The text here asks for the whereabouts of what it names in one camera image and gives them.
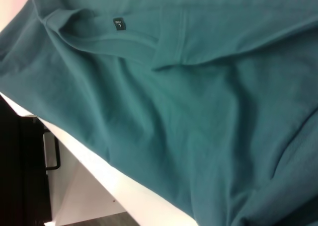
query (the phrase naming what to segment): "white surface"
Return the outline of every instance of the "white surface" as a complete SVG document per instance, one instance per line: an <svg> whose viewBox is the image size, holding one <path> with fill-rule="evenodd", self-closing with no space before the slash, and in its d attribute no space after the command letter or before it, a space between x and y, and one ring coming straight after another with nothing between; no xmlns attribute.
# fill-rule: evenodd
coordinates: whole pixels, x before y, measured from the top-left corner
<svg viewBox="0 0 318 226"><path fill-rule="evenodd" d="M141 226L197 225L190 216L110 166L71 135L51 123L41 121Z"/></svg>
<svg viewBox="0 0 318 226"><path fill-rule="evenodd" d="M56 165L54 136L45 134L47 166ZM61 167L48 171L55 226L118 214L125 209L62 144Z"/></svg>

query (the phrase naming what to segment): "teal fabric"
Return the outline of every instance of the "teal fabric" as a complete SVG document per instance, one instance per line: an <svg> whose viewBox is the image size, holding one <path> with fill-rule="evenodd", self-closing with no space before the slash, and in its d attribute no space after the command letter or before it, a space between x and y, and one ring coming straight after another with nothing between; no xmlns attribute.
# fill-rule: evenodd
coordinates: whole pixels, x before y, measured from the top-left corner
<svg viewBox="0 0 318 226"><path fill-rule="evenodd" d="M317 3L29 0L0 91L201 226L316 225Z"/></svg>

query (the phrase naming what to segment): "wooden floor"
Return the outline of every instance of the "wooden floor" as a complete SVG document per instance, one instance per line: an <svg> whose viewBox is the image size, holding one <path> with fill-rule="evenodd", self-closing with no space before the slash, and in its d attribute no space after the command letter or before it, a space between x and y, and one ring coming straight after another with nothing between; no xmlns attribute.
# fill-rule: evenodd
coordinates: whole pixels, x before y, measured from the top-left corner
<svg viewBox="0 0 318 226"><path fill-rule="evenodd" d="M110 215L103 218L88 220L67 226L139 226L137 222L127 213Z"/></svg>

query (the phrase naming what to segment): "black label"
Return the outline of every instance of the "black label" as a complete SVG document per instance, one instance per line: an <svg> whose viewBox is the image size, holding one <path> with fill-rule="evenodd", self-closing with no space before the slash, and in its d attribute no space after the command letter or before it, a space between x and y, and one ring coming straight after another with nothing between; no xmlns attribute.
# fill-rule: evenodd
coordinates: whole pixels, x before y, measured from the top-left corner
<svg viewBox="0 0 318 226"><path fill-rule="evenodd" d="M122 19L122 18L114 18L113 21L114 21L114 24L116 26L117 31L126 30L126 25L124 23L124 19Z"/></svg>

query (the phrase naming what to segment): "teal shirt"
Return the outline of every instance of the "teal shirt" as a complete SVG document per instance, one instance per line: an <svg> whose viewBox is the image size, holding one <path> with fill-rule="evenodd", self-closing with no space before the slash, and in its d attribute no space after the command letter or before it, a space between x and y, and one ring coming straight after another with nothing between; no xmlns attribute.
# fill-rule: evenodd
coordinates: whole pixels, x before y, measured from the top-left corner
<svg viewBox="0 0 318 226"><path fill-rule="evenodd" d="M29 0L0 91L201 226L314 225L317 3Z"/></svg>

